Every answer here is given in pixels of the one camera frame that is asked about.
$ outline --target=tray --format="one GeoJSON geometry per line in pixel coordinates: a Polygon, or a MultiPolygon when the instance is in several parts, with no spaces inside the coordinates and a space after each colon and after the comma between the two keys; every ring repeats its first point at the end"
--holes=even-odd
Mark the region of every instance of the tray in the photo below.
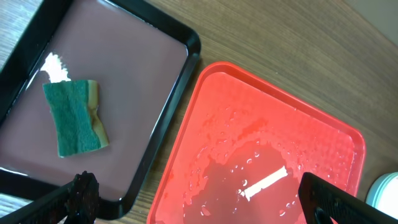
{"type": "Polygon", "coordinates": [[[0,73],[0,193],[35,200],[87,170],[98,218],[126,214],[199,54],[193,30],[144,1],[45,0],[0,73]],[[109,147],[58,158],[42,84],[60,70],[98,81],[109,147]]]}
{"type": "Polygon", "coordinates": [[[356,195],[354,128],[228,62],[202,71],[147,223],[305,223],[304,172],[356,195]]]}

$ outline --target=round container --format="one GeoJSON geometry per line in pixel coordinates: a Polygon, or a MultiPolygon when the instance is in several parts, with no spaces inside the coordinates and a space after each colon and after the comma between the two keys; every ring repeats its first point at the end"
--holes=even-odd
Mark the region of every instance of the round container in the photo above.
{"type": "Polygon", "coordinates": [[[398,172],[379,177],[369,190],[366,203],[398,219],[398,172]]]}

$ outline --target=gray floor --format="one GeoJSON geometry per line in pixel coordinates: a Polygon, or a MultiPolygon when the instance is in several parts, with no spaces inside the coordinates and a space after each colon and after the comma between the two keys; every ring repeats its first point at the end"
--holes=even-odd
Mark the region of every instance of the gray floor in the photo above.
{"type": "Polygon", "coordinates": [[[346,2],[398,45],[398,0],[346,0],[346,2]]]}

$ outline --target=sponge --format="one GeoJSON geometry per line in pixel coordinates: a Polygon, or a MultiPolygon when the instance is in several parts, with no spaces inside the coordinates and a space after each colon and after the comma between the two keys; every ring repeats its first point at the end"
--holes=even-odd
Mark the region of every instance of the sponge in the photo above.
{"type": "Polygon", "coordinates": [[[109,145],[96,112],[96,81],[47,83],[43,89],[57,130],[59,157],[90,152],[109,145]]]}

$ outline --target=green scouring pad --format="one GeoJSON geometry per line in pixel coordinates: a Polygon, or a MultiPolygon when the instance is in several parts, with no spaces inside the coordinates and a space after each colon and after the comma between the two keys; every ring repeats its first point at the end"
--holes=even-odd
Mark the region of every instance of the green scouring pad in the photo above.
{"type": "Polygon", "coordinates": [[[76,80],[43,85],[58,138],[59,157],[90,152],[109,145],[97,116],[98,84],[76,80]]]}

